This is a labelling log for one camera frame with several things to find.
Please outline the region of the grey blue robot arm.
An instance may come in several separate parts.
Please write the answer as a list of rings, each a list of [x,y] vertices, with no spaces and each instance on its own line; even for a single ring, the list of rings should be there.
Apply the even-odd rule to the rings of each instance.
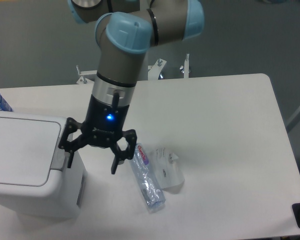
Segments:
[[[114,153],[111,172],[134,156],[137,134],[123,130],[138,76],[151,47],[200,35],[205,16],[198,0],[70,0],[78,23],[95,22],[101,50],[89,105],[83,122],[69,117],[59,148],[73,157],[87,145]]]

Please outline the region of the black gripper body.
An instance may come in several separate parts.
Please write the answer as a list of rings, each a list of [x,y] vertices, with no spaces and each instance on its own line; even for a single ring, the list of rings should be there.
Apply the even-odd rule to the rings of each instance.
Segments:
[[[110,104],[106,104],[91,96],[80,128],[88,145],[109,148],[123,137],[123,125],[129,106],[119,106],[119,99],[119,94],[115,93]]]

